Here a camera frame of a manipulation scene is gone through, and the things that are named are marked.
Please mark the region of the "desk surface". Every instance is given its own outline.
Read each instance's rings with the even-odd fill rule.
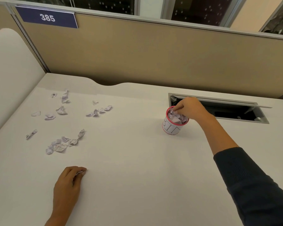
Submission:
[[[65,88],[71,103],[61,116],[55,110]],[[43,225],[53,186],[71,165],[88,171],[68,225],[242,225],[199,125],[189,121],[175,136],[162,130],[168,93],[273,107],[262,109],[270,124],[219,122],[283,189],[283,100],[133,83],[102,86],[48,73],[0,130],[0,225]],[[113,109],[106,114],[85,116],[107,105]],[[30,116],[38,110],[41,116]],[[56,118],[45,121],[47,112]],[[45,154],[52,141],[76,137],[83,128],[76,146]],[[26,140],[34,129],[38,133]]]

